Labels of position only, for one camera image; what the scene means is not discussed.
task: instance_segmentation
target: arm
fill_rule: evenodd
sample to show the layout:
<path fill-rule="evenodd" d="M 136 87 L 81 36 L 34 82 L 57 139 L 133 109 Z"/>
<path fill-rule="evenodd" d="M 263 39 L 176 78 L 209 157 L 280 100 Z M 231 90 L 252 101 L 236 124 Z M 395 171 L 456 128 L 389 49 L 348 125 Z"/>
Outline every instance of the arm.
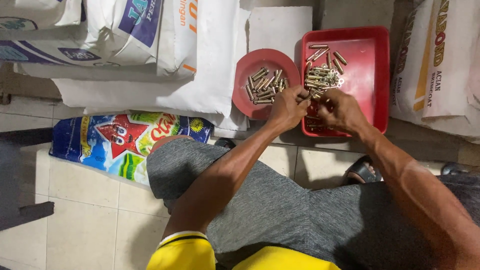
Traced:
<path fill-rule="evenodd" d="M 205 169 L 177 200 L 163 234 L 167 237 L 182 231 L 205 233 L 208 224 L 238 191 L 267 146 L 286 130 L 294 128 L 306 115 L 309 101 L 301 86 L 278 93 L 269 120 L 258 132 L 227 152 Z"/>
<path fill-rule="evenodd" d="M 455 195 L 372 127 L 352 96 L 329 90 L 325 97 L 330 100 L 321 102 L 319 116 L 327 125 L 364 143 L 394 200 L 431 245 L 438 267 L 476 269 L 480 265 L 480 228 Z"/>

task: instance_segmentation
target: yellow sleeve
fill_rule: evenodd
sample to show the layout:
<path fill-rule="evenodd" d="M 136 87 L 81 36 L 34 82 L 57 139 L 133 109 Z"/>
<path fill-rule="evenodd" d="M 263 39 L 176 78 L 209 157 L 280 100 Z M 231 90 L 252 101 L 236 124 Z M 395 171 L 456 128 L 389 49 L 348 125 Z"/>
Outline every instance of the yellow sleeve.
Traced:
<path fill-rule="evenodd" d="M 215 270 L 215 255 L 205 235 L 181 232 L 166 237 L 150 258 L 147 270 Z"/>

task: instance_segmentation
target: yellow shirt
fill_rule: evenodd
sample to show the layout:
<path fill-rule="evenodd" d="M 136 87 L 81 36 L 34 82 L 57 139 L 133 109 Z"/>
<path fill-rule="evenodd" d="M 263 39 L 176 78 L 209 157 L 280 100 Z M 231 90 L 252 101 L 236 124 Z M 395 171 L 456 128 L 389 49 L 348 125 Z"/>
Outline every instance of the yellow shirt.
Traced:
<path fill-rule="evenodd" d="M 267 246 L 233 270 L 340 270 L 335 264 L 298 251 Z M 165 238 L 152 255 L 147 270 L 215 270 L 215 255 L 205 235 L 181 232 Z"/>

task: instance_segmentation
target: white tile floor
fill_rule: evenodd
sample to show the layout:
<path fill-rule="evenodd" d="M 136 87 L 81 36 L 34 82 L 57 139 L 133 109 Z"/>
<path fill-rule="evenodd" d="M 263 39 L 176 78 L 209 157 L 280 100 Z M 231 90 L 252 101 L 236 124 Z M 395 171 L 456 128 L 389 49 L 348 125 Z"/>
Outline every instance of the white tile floor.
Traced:
<path fill-rule="evenodd" d="M 0 106 L 0 132 L 51 126 L 82 110 L 14 97 Z M 55 202 L 55 213 L 0 232 L 0 265 L 12 270 L 145 269 L 169 215 L 152 193 L 27 147 L 22 205 Z M 361 154 L 271 145 L 260 160 L 304 187 L 332 187 Z M 425 163 L 438 174 L 441 164 Z"/>

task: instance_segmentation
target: forearm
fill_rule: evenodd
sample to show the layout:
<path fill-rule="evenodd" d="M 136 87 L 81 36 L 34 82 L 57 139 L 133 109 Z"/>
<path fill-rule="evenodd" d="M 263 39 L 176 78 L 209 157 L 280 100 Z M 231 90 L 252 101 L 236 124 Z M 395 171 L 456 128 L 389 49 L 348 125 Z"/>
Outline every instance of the forearm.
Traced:
<path fill-rule="evenodd" d="M 208 224 L 236 194 L 255 162 L 267 146 L 280 135 L 276 126 L 265 125 L 207 169 L 177 200 L 164 237 L 174 232 L 199 230 Z"/>
<path fill-rule="evenodd" d="M 357 136 L 394 200 L 426 236 L 442 266 L 454 268 L 459 257 L 479 254 L 480 229 L 445 185 L 377 129 L 364 127 Z"/>

